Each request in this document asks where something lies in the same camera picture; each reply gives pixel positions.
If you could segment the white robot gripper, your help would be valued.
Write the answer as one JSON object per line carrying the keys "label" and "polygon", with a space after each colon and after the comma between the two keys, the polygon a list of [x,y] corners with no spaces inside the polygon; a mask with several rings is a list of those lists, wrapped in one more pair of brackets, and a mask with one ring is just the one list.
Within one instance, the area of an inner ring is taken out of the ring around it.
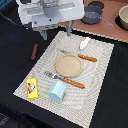
{"label": "white robot gripper", "polygon": [[66,26],[67,36],[71,36],[73,20],[84,16],[83,0],[16,0],[18,14],[23,25],[30,24],[47,40],[47,29],[57,27],[60,22],[70,21]]}

